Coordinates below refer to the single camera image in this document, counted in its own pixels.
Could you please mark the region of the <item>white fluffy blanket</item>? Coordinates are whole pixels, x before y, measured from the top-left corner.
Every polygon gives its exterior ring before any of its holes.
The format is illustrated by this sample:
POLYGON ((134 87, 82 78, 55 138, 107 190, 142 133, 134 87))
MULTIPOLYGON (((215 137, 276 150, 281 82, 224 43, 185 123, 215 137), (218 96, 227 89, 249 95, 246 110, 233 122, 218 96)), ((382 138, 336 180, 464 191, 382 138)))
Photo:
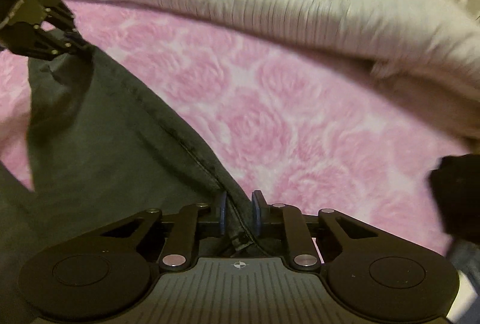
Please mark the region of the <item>white fluffy blanket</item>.
POLYGON ((195 16, 372 62, 401 104, 479 138, 479 24, 454 0, 98 0, 195 16))

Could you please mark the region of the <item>dark grey trousers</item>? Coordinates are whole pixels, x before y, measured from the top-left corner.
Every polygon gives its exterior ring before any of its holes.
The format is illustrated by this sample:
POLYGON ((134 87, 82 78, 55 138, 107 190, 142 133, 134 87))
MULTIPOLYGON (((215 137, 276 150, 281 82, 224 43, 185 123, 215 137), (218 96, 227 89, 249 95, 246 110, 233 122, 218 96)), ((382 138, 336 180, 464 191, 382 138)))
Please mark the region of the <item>dark grey trousers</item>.
POLYGON ((251 201, 204 139, 108 54, 27 63, 27 130, 33 186, 1 170, 1 321, 34 319, 17 286, 24 262, 45 247, 148 208, 227 198, 226 235, 204 255, 275 255, 276 239, 253 233, 251 201))

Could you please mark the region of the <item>blue jeans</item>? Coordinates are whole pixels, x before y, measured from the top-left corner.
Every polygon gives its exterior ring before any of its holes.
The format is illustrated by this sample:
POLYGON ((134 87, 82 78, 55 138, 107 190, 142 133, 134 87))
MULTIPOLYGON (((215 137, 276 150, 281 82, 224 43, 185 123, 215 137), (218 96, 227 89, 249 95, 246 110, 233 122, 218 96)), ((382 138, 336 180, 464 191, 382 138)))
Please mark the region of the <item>blue jeans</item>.
POLYGON ((462 239, 454 240, 447 253, 448 260, 465 274, 476 288, 479 288, 480 281, 479 257, 479 245, 462 239))

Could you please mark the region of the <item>pink rose bed sheet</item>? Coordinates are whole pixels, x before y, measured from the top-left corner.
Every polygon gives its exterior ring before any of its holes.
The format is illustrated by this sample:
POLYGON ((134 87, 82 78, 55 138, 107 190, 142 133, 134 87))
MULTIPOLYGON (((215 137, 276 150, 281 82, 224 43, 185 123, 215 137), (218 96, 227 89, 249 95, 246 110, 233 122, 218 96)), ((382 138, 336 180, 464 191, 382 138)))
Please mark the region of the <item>pink rose bed sheet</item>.
MULTIPOLYGON (((201 136, 248 198, 334 208, 436 252, 450 237, 428 188, 456 139, 380 94, 361 67, 197 19, 69 0, 82 34, 201 136)), ((1 171, 33 186, 28 61, 1 54, 1 171)))

